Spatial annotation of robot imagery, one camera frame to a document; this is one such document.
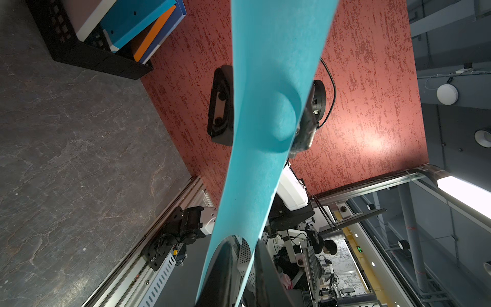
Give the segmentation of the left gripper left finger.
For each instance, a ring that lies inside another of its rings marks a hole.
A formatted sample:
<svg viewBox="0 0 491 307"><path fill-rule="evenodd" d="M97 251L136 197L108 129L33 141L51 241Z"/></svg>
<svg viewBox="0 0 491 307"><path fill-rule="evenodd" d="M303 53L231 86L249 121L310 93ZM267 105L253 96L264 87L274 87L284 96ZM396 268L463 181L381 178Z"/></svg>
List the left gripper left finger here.
<svg viewBox="0 0 491 307"><path fill-rule="evenodd" d="M195 306L238 306L240 272L237 268L240 244L235 236L218 246L199 290Z"/></svg>

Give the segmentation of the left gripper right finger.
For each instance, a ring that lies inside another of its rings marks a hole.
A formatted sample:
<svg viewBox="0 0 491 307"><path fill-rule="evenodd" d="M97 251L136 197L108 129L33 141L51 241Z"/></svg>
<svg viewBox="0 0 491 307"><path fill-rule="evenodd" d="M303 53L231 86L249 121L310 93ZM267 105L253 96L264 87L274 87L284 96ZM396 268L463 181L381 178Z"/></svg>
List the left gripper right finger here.
<svg viewBox="0 0 491 307"><path fill-rule="evenodd" d="M254 273L257 306L292 307L294 305L281 283L274 262L262 240L258 240L254 250Z"/></svg>

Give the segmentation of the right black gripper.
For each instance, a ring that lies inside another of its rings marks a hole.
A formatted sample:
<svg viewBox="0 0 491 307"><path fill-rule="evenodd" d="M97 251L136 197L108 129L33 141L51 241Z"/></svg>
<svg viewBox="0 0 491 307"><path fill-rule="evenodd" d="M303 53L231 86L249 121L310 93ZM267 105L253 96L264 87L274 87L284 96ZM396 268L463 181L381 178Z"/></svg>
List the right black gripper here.
<svg viewBox="0 0 491 307"><path fill-rule="evenodd" d="M233 125L233 67L223 65L214 72L207 133L212 142L231 147L233 145Z"/></svg>

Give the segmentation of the light blue rectangular paper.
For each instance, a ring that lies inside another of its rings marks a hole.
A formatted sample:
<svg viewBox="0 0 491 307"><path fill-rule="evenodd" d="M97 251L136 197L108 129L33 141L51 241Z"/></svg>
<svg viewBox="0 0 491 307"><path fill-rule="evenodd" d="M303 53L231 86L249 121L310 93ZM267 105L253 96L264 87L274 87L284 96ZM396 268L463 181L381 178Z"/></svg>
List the light blue rectangular paper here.
<svg viewBox="0 0 491 307"><path fill-rule="evenodd" d="M306 107L336 1L232 1L233 147L198 294L218 246L254 250Z"/></svg>

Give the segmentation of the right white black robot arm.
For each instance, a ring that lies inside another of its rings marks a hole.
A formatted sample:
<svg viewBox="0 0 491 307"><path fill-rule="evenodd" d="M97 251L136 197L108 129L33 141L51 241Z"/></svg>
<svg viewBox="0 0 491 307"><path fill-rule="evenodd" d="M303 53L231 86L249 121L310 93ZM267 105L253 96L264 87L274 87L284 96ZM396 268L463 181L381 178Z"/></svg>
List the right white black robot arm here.
<svg viewBox="0 0 491 307"><path fill-rule="evenodd" d="M315 133L331 115L334 103L327 108L326 89L314 80L306 107L295 132L289 159L311 148ZM214 72L208 111L207 133L211 141L226 147L233 144L233 67L223 65ZM286 163L272 202L268 222L272 230L286 231L313 217L314 209L305 183Z"/></svg>

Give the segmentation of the long ceiling strip light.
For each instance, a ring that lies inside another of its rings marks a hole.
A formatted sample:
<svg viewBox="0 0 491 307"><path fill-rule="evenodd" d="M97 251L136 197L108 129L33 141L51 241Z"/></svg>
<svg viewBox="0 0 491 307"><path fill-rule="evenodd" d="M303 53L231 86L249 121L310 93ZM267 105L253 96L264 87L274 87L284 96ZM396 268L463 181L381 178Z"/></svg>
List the long ceiling strip light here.
<svg viewBox="0 0 491 307"><path fill-rule="evenodd" d="M439 189L490 219L489 191L454 176L437 180Z"/></svg>

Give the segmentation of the person in black shirt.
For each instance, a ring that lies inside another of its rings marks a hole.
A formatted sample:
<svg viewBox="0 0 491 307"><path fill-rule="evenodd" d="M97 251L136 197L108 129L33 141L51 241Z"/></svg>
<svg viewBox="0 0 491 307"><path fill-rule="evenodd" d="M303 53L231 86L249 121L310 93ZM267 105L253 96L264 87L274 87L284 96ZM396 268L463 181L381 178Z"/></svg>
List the person in black shirt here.
<svg viewBox="0 0 491 307"><path fill-rule="evenodd" d="M328 255L335 255L338 252L337 244L331 239L323 239L318 232L307 230L306 235L316 255L321 252Z"/></svg>

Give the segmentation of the orange book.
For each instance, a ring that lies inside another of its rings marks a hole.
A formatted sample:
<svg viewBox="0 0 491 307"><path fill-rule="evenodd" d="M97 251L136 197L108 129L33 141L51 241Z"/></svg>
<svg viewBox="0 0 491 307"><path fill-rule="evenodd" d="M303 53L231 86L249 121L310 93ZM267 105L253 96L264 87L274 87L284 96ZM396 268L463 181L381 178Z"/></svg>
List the orange book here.
<svg viewBox="0 0 491 307"><path fill-rule="evenodd" d="M140 62L143 55L150 47L151 43L155 40L162 27L165 25L171 14L176 10L176 5L172 6L152 24L147 26L141 33L139 33L130 42L130 48L135 61Z"/></svg>

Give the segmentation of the blue patterned book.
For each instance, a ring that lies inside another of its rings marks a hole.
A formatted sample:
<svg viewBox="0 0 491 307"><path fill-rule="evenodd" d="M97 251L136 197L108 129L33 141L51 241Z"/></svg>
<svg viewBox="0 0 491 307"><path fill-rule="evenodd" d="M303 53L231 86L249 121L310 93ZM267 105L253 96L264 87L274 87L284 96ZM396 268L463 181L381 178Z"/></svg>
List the blue patterned book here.
<svg viewBox="0 0 491 307"><path fill-rule="evenodd" d="M146 65L150 58L155 54L159 47L162 46L164 41L170 36L170 34L177 28L180 22L187 15L187 11L182 0L176 0L176 9L170 15L169 19L165 22L160 32L158 32L156 38L150 44L150 47L145 51L139 62Z"/></svg>

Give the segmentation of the teal book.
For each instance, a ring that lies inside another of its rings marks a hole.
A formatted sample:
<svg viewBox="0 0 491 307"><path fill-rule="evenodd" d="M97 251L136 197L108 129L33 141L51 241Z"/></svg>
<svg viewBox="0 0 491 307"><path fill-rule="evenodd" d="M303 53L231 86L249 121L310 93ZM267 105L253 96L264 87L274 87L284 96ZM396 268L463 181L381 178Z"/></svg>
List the teal book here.
<svg viewBox="0 0 491 307"><path fill-rule="evenodd" d="M110 51L118 52L175 5L173 0L117 0L101 20Z"/></svg>

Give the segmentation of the white spine book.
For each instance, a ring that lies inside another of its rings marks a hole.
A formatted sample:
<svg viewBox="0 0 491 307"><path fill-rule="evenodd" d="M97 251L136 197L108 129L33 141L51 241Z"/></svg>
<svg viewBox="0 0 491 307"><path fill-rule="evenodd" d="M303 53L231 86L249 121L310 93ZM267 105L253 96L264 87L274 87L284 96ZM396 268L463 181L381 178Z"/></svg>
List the white spine book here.
<svg viewBox="0 0 491 307"><path fill-rule="evenodd" d="M116 0L62 0L75 34L85 41Z"/></svg>

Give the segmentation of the black mesh file organizer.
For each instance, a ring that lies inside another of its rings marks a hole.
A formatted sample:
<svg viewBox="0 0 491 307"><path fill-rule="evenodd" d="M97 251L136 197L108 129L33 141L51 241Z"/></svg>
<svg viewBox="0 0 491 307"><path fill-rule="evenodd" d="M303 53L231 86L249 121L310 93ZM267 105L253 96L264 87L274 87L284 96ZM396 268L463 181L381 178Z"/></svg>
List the black mesh file organizer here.
<svg viewBox="0 0 491 307"><path fill-rule="evenodd" d="M99 25L80 41L61 1L26 4L54 61L133 80L153 70L150 61L142 64L134 60L129 45L115 53L110 51Z"/></svg>

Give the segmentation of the white round ceiling sensor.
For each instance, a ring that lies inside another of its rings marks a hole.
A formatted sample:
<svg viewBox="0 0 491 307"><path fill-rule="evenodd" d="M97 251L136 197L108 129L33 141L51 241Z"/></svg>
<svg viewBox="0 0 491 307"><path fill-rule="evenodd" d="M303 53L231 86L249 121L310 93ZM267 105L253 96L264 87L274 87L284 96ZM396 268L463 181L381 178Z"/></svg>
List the white round ceiling sensor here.
<svg viewBox="0 0 491 307"><path fill-rule="evenodd" d="M459 99L459 91L450 83L442 84L437 88L437 100L445 105L451 106Z"/></svg>

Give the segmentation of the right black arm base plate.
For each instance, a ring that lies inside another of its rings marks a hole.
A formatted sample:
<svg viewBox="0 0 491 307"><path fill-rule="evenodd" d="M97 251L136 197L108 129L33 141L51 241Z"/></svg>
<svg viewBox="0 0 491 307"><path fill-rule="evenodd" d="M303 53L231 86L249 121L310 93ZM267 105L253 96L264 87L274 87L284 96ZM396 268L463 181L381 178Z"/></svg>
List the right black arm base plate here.
<svg viewBox="0 0 491 307"><path fill-rule="evenodd" d="M143 248L141 256L153 271L158 271L167 255L179 245L185 247L211 235L216 217L214 207L175 208Z"/></svg>

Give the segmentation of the aluminium front rail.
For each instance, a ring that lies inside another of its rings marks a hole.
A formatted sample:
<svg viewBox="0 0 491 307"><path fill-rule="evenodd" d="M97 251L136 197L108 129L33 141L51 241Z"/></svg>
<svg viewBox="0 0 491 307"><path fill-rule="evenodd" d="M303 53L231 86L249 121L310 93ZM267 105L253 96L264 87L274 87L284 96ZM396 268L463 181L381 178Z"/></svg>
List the aluminium front rail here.
<svg viewBox="0 0 491 307"><path fill-rule="evenodd" d="M84 306L155 306L187 247L212 233L216 216L203 180L190 179Z"/></svg>

